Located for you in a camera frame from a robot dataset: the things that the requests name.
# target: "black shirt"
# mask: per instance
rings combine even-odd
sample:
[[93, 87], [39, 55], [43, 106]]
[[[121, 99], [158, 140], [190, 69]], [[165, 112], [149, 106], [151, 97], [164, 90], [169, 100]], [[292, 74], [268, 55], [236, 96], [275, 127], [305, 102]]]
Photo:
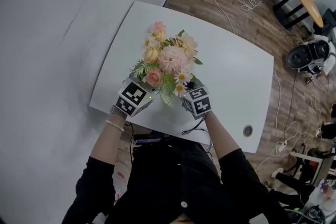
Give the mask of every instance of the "black shirt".
[[169, 224], [182, 213], [195, 224], [249, 223], [261, 213], [270, 224], [291, 223], [240, 149], [219, 164], [222, 183], [199, 143], [173, 138], [138, 147], [128, 190], [113, 206], [114, 166], [90, 157], [62, 223], [91, 223], [100, 212], [109, 214], [106, 224]]

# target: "person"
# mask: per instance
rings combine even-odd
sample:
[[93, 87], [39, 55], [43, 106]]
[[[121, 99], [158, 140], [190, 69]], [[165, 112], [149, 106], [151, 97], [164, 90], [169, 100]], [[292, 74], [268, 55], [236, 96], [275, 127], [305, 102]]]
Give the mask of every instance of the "person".
[[292, 209], [302, 209], [308, 201], [310, 194], [314, 191], [315, 187], [312, 184], [307, 184], [294, 177], [285, 175], [283, 171], [283, 168], [279, 168], [271, 174], [271, 177], [294, 189], [297, 194], [284, 194], [280, 191], [276, 191], [275, 189], [271, 189], [269, 193], [279, 202], [288, 205]]
[[62, 223], [249, 223], [264, 214], [270, 224], [291, 223], [285, 210], [260, 183], [235, 140], [213, 112], [205, 123], [221, 169], [200, 143], [174, 137], [137, 147], [128, 189], [114, 204], [112, 174], [126, 115], [114, 107], [76, 184], [73, 204]]

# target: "artificial flower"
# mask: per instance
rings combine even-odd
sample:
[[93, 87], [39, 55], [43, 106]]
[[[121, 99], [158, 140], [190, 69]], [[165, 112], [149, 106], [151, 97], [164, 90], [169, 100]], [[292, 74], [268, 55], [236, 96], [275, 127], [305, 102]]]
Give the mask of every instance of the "artificial flower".
[[173, 44], [174, 46], [179, 46], [179, 47], [182, 47], [182, 40], [180, 40], [180, 37], [179, 36], [175, 36], [175, 39], [173, 39]]
[[152, 34], [148, 34], [147, 38], [145, 40], [145, 48], [148, 48], [148, 47], [152, 47], [152, 48], [155, 48], [155, 49], [160, 48], [160, 42], [157, 41], [155, 36], [153, 36]]
[[181, 83], [178, 83], [178, 84], [176, 85], [175, 90], [174, 90], [174, 94], [175, 94], [176, 96], [182, 97], [182, 95], [185, 94], [185, 89], [186, 89], [186, 86], [184, 86], [184, 85], [181, 84]]
[[145, 63], [155, 63], [159, 56], [159, 51], [153, 47], [147, 47], [146, 51], [143, 53], [143, 61]]
[[192, 78], [193, 78], [192, 74], [182, 71], [181, 73], [175, 76], [175, 82], [181, 84], [187, 84], [188, 82], [190, 82]]
[[159, 42], [163, 42], [166, 40], [166, 27], [163, 25], [162, 22], [155, 22], [153, 27], [153, 35]]
[[152, 87], [158, 87], [162, 84], [162, 73], [158, 68], [153, 68], [146, 73], [143, 82], [147, 82]]
[[182, 37], [178, 37], [182, 42], [182, 48], [185, 49], [185, 53], [188, 58], [194, 58], [197, 55], [196, 48], [198, 46], [197, 42], [193, 37], [190, 37], [187, 33], [184, 33]]
[[178, 74], [186, 66], [190, 65], [190, 61], [184, 53], [184, 49], [177, 46], [164, 47], [157, 59], [160, 69], [169, 74]]

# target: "white button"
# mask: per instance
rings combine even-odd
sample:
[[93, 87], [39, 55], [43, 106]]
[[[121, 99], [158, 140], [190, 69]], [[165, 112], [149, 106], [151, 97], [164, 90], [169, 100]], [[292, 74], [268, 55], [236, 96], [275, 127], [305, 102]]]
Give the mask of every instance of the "white button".
[[182, 201], [182, 202], [181, 202], [181, 206], [182, 206], [183, 208], [187, 208], [187, 207], [188, 207], [188, 204], [187, 204], [185, 201]]

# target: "round wooden table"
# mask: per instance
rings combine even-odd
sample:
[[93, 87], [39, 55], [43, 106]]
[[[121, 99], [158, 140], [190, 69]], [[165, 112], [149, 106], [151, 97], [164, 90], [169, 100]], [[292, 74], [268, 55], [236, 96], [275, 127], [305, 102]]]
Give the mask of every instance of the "round wooden table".
[[[282, 0], [279, 4], [277, 4], [273, 7], [273, 11], [274, 11], [277, 19], [279, 20], [281, 25], [284, 26], [284, 28], [291, 29], [291, 27], [293, 25], [297, 24], [298, 22], [302, 21], [303, 19], [307, 18], [308, 16], [310, 16], [319, 27], [321, 27], [321, 28], [323, 27], [322, 16], [321, 16], [319, 10], [317, 9], [313, 0], [299, 0], [299, 1], [301, 1], [301, 4], [299, 6], [297, 6], [296, 8], [294, 8], [289, 13], [286, 13], [281, 8], [287, 1], [289, 1], [289, 0]], [[302, 14], [298, 18], [296, 18], [294, 20], [291, 20], [290, 17], [292, 15], [294, 15], [297, 11], [302, 9], [303, 7], [306, 8], [307, 12]]]

